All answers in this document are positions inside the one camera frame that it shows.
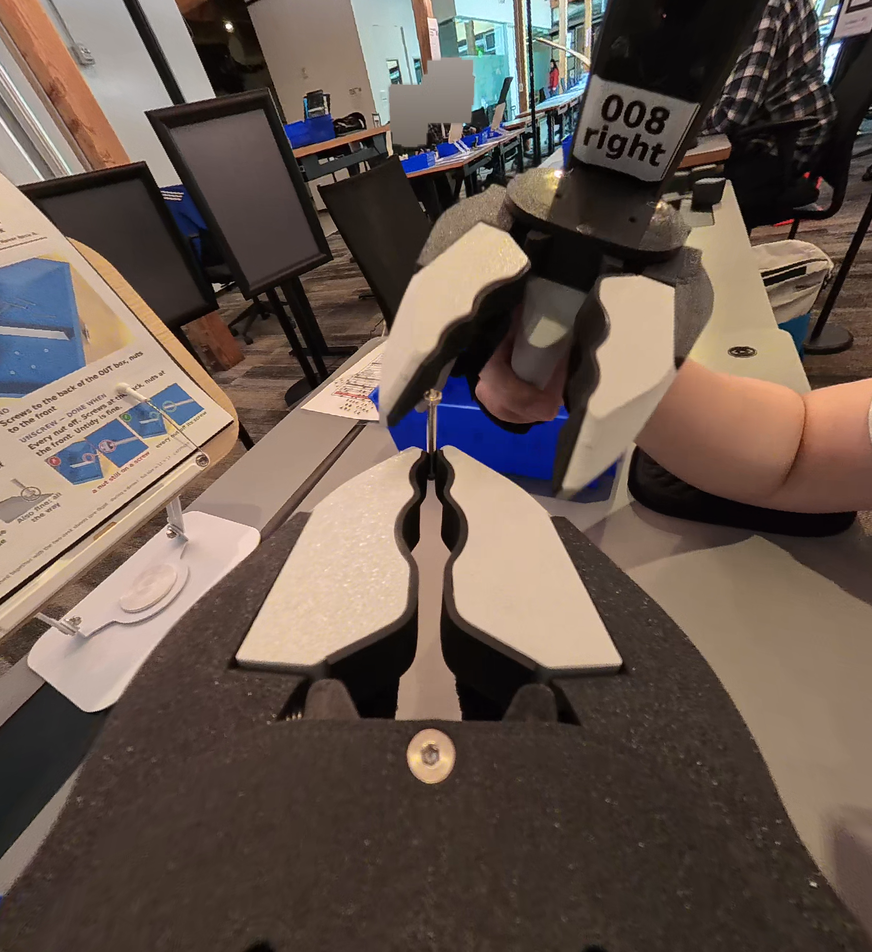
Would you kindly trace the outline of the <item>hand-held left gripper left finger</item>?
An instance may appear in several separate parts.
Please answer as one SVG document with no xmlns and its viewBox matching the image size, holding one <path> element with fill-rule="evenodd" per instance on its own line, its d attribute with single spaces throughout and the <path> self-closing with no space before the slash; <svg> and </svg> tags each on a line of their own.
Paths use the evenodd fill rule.
<svg viewBox="0 0 872 952">
<path fill-rule="evenodd" d="M 363 718 L 394 718 L 418 647 L 419 509 L 429 455 L 359 473 L 309 514 L 237 650 L 239 667 L 342 682 Z"/>
</svg>

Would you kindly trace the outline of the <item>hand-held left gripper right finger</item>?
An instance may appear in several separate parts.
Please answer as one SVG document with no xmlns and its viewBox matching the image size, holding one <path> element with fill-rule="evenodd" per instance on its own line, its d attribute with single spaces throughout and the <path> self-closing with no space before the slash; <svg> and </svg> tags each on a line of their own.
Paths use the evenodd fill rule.
<svg viewBox="0 0 872 952">
<path fill-rule="evenodd" d="M 501 720 L 529 684 L 611 676 L 622 659 L 551 515 L 462 450 L 436 459 L 442 657 L 464 720 Z"/>
</svg>

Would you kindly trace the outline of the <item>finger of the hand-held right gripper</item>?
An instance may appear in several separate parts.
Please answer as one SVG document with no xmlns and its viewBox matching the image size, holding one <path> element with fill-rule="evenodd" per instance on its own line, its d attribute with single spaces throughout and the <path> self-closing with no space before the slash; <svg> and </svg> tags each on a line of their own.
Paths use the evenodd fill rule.
<svg viewBox="0 0 872 952">
<path fill-rule="evenodd" d="M 382 355 L 382 422 L 396 425 L 442 389 L 460 356 L 519 302 L 530 269 L 509 233 L 478 224 L 413 276 Z"/>
<path fill-rule="evenodd" d="M 597 280 L 576 321 L 579 361 L 553 471 L 559 497 L 585 489 L 640 434 L 677 374 L 675 335 L 673 287 L 632 274 Z"/>
</svg>

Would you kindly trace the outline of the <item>person's right forearm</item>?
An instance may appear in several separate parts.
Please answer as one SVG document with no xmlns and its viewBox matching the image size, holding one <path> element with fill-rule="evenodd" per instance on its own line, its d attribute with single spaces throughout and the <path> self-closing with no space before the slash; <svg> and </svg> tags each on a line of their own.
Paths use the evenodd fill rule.
<svg viewBox="0 0 872 952">
<path fill-rule="evenodd" d="M 805 394 L 686 360 L 636 439 L 699 490 L 798 513 L 872 510 L 872 378 Z"/>
</svg>

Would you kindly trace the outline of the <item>person's right hand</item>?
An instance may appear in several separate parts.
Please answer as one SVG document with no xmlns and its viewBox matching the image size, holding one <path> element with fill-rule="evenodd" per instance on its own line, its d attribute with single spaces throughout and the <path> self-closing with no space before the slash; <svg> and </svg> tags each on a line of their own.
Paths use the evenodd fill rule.
<svg viewBox="0 0 872 952">
<path fill-rule="evenodd" d="M 475 399 L 483 412 L 499 424 L 531 426 L 549 422 L 557 416 L 563 403 L 570 355 L 561 357 L 546 386 L 538 388 L 522 380 L 512 369 L 511 357 L 518 330 L 518 320 L 513 320 L 506 336 L 479 372 Z"/>
</svg>

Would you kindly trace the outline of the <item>black office chair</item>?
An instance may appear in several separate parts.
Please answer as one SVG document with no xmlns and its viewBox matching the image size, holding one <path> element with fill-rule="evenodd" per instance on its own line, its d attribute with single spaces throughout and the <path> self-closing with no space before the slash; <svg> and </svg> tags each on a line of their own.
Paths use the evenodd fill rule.
<svg viewBox="0 0 872 952">
<path fill-rule="evenodd" d="M 391 328 L 432 227 L 401 161 L 388 157 L 318 193 Z"/>
</svg>

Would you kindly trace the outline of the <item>printed paper sheet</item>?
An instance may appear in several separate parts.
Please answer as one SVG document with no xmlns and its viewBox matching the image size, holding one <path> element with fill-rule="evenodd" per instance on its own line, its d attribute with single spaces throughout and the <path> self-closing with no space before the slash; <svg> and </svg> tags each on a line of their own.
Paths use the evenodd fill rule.
<svg viewBox="0 0 872 952">
<path fill-rule="evenodd" d="M 308 398 L 301 409 L 361 422 L 378 422 L 378 391 L 382 377 L 385 344 L 342 369 L 325 387 Z"/>
</svg>

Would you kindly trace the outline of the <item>long office desk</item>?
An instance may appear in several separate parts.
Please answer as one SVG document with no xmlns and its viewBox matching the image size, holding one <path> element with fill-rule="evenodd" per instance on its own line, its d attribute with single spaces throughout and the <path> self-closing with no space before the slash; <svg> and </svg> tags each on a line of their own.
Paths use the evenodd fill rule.
<svg viewBox="0 0 872 952">
<path fill-rule="evenodd" d="M 430 221 L 485 186 L 539 166 L 567 141 L 578 120 L 582 87 L 538 104 L 496 130 L 413 152 L 396 147 L 406 177 Z"/>
</svg>

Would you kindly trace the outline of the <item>white bag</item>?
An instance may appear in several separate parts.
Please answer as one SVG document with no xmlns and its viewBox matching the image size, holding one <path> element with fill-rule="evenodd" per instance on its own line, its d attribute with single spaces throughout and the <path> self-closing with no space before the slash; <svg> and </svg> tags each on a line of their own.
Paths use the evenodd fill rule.
<svg viewBox="0 0 872 952">
<path fill-rule="evenodd" d="M 834 268 L 829 255 L 797 239 L 758 244 L 752 251 L 776 324 L 808 315 Z"/>
</svg>

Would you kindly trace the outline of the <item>wooden office desk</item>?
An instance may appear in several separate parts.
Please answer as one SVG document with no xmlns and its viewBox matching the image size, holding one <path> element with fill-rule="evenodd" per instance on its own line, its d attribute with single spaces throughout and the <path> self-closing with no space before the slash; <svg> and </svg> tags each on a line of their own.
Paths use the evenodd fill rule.
<svg viewBox="0 0 872 952">
<path fill-rule="evenodd" d="M 294 155 L 303 180 L 310 183 L 339 172 L 355 176 L 363 165 L 372 170 L 388 159 L 389 145 L 386 124 L 294 149 Z"/>
</svg>

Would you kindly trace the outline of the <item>black pole stand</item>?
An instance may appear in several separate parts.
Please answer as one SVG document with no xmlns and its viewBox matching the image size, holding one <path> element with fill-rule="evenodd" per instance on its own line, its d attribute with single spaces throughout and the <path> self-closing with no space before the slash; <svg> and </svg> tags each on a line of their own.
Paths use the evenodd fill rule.
<svg viewBox="0 0 872 952">
<path fill-rule="evenodd" d="M 858 159 L 866 158 L 872 155 L 872 145 L 860 149 L 855 157 Z M 864 182 L 872 181 L 872 162 L 862 175 Z M 803 345 L 803 352 L 806 355 L 829 356 L 847 351 L 854 343 L 854 336 L 845 327 L 840 327 L 830 323 L 830 317 L 834 310 L 838 296 L 853 267 L 858 252 L 864 242 L 867 232 L 872 224 L 872 191 L 867 204 L 858 220 L 850 244 L 846 250 L 841 263 L 835 271 L 832 285 L 826 294 L 821 311 L 816 318 L 812 330 Z"/>
</svg>

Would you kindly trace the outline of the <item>black framed board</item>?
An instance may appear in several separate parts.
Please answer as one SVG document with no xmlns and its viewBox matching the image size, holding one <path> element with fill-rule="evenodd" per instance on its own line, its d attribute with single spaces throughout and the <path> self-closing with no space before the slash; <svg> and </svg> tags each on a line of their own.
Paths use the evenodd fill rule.
<svg viewBox="0 0 872 952">
<path fill-rule="evenodd" d="M 327 380 L 326 344 L 300 277 L 332 260 L 273 97 L 255 89 L 145 113 L 223 252 L 242 295 L 266 297 L 303 378 L 294 407 Z"/>
<path fill-rule="evenodd" d="M 146 163 L 19 188 L 63 235 L 103 256 L 169 329 L 217 310 Z"/>
</svg>

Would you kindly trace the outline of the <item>printed instruction sheet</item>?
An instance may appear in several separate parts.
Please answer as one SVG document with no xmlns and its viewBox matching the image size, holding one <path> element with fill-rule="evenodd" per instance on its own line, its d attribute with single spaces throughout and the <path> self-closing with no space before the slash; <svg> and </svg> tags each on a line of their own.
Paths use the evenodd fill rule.
<svg viewBox="0 0 872 952">
<path fill-rule="evenodd" d="M 0 173 L 3 606 L 233 418 Z"/>
</svg>

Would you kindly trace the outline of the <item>wooden post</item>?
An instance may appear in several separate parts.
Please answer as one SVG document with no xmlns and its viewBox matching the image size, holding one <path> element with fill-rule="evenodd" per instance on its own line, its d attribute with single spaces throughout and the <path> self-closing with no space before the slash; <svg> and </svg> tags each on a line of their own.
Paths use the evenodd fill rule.
<svg viewBox="0 0 872 952">
<path fill-rule="evenodd" d="M 25 64 L 25 77 L 85 169 L 97 171 L 153 159 L 157 162 L 150 170 L 156 183 L 173 182 L 170 161 L 155 133 L 144 130 L 146 119 L 135 123 L 142 134 L 132 150 L 126 149 L 45 2 L 0 1 L 0 35 Z"/>
</svg>

